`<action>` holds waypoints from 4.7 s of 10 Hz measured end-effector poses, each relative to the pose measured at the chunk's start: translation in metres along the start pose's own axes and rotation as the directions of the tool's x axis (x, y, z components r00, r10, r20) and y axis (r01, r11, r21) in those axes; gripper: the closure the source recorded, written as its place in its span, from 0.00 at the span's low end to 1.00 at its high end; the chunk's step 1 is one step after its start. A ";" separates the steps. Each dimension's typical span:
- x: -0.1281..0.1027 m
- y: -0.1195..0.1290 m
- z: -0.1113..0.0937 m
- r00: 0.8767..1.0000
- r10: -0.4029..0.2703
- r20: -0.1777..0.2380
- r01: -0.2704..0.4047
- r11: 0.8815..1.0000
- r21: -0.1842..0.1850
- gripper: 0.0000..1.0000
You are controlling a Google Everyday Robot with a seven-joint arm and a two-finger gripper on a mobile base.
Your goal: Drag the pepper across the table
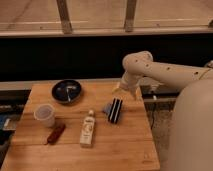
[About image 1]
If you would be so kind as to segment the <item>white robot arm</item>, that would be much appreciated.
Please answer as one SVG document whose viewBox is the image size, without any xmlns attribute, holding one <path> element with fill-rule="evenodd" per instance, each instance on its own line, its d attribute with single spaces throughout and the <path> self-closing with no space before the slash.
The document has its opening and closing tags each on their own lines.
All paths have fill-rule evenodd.
<svg viewBox="0 0 213 171">
<path fill-rule="evenodd" d="M 179 92 L 166 171 L 213 171 L 213 68 L 155 62 L 148 51 L 126 55 L 122 65 L 117 89 L 135 95 L 146 76 Z"/>
</svg>

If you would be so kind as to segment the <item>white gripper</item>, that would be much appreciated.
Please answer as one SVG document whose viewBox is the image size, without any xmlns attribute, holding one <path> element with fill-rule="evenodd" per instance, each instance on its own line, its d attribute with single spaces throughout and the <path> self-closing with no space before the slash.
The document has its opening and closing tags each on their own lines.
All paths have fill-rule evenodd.
<svg viewBox="0 0 213 171">
<path fill-rule="evenodd" d="M 120 87 L 126 91 L 133 93 L 134 100 L 138 100 L 136 89 L 139 85 L 139 80 L 141 79 L 138 75 L 133 75 L 127 71 L 124 72 L 121 81 Z M 112 93 L 116 93 L 120 91 L 120 87 L 115 87 L 112 90 Z"/>
</svg>

